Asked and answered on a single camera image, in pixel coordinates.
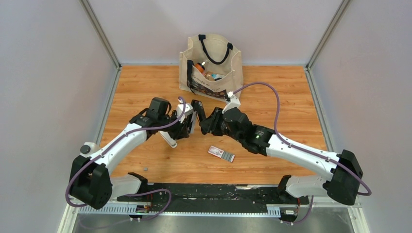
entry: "item inside bag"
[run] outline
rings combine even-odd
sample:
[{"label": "item inside bag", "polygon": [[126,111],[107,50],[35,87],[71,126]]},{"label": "item inside bag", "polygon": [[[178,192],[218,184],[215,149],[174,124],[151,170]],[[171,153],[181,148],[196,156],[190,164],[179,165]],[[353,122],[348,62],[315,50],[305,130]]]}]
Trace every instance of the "item inside bag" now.
[{"label": "item inside bag", "polygon": [[225,77],[225,75],[223,74],[215,74],[212,71],[206,71],[205,65],[207,63],[208,63],[208,60],[204,60],[202,63],[198,62],[197,64],[195,64],[194,67],[196,67],[196,69],[200,71],[207,80],[212,81],[212,82],[220,80]]}]

